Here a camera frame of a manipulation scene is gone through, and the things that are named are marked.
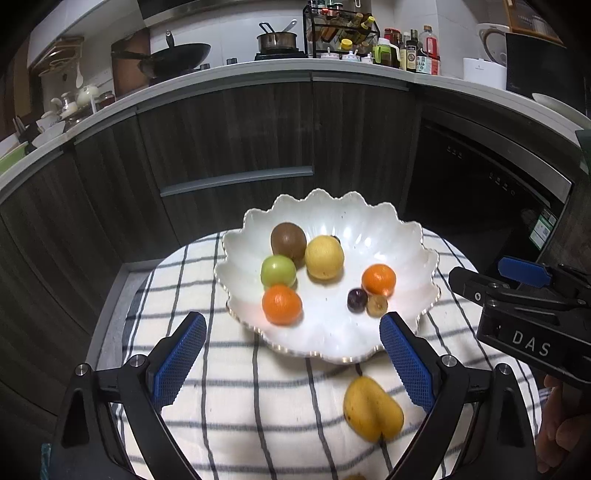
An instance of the white countertop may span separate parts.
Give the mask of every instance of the white countertop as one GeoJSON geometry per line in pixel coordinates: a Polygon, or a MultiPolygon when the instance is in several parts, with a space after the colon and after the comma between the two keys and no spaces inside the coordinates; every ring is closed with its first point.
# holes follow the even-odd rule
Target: white countertop
{"type": "Polygon", "coordinates": [[[250,61],[247,63],[227,65],[204,70],[202,72],[190,73],[188,75],[167,80],[166,82],[145,88],[139,92],[135,92],[132,95],[116,101],[112,105],[107,106],[96,114],[83,120],[78,125],[61,134],[59,137],[42,145],[40,148],[28,154],[21,161],[9,168],[4,174],[0,176],[0,191],[5,186],[12,184],[17,177],[25,174],[27,170],[33,168],[33,165],[37,162],[37,160],[63,145],[68,140],[76,138],[88,128],[108,119],[110,116],[123,112],[127,109],[131,109],[140,103],[146,102],[147,100],[154,99],[175,90],[190,87],[191,85],[197,85],[200,83],[211,82],[220,79],[231,79],[232,77],[239,77],[249,74],[264,74],[271,72],[302,72],[304,74],[314,72],[335,72],[340,74],[364,74],[370,77],[378,77],[380,79],[402,80],[403,82],[415,83],[418,85],[428,85],[447,90],[455,90],[457,92],[465,93],[467,95],[472,95],[493,103],[497,103],[498,105],[502,105],[515,112],[521,113],[526,117],[544,124],[548,128],[554,130],[556,133],[565,137],[570,142],[579,146],[579,142],[574,132],[580,130],[581,127],[572,123],[570,120],[563,117],[559,113],[556,113],[553,110],[550,110],[549,108],[540,105],[529,98],[517,95],[516,93],[507,92],[505,90],[499,90],[492,87],[479,85],[477,83],[466,82],[461,79],[432,76],[421,73],[411,73],[390,67],[383,67],[380,65],[371,65],[342,60],[285,59],[250,61]]]}

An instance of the checkered tablecloth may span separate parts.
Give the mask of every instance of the checkered tablecloth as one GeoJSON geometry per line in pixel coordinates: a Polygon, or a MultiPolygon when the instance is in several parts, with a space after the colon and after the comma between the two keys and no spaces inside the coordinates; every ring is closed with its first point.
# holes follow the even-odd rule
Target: checkered tablecloth
{"type": "MultiPolygon", "coordinates": [[[[179,249],[152,271],[134,297],[125,323],[123,359],[148,354],[192,310],[207,320],[207,341],[176,401],[162,417],[197,473],[205,480],[344,479],[361,473],[382,480],[396,464],[420,423],[383,352],[359,365],[332,365],[272,352],[226,312],[227,295],[213,279],[223,259],[223,233],[179,249]],[[343,396],[357,375],[375,379],[400,404],[405,421],[391,442],[373,445],[343,417],[343,396]]],[[[509,364],[521,387],[532,432],[540,426],[540,399],[529,367],[476,340],[480,307],[449,289],[450,270],[473,269],[462,253],[425,231],[424,244],[440,254],[435,282],[441,299],[423,316],[419,335],[438,354],[451,353],[467,367],[509,364]]],[[[152,478],[121,406],[118,428],[136,473],[152,478]]],[[[467,430],[466,406],[436,478],[450,473],[467,430]]]]}

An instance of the yellow mango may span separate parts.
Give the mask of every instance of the yellow mango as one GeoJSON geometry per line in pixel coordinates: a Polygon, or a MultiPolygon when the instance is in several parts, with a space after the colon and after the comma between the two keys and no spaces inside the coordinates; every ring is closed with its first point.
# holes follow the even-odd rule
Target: yellow mango
{"type": "Polygon", "coordinates": [[[372,443],[382,435],[384,440],[392,440],[404,424],[400,405],[369,377],[357,377],[351,382],[345,392],[343,413],[355,433],[372,443]]]}

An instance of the floor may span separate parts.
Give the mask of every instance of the floor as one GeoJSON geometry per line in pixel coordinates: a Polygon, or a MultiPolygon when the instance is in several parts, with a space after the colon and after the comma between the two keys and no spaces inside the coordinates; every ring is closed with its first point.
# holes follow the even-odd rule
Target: floor
{"type": "Polygon", "coordinates": [[[100,349],[97,370],[118,368],[121,366],[123,360],[121,337],[125,318],[127,317],[127,312],[129,311],[129,306],[131,305],[135,292],[138,291],[139,286],[149,273],[146,270],[129,272],[129,276],[121,290],[119,299],[117,299],[111,315],[111,321],[107,327],[105,339],[100,349]]]}

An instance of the purple grape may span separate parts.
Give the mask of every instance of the purple grape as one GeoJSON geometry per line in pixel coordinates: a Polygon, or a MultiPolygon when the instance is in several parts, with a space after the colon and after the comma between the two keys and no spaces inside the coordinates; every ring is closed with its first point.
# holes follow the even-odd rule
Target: purple grape
{"type": "Polygon", "coordinates": [[[368,304],[368,295],[362,288],[354,288],[347,295],[347,307],[353,313],[361,313],[368,304]]]}

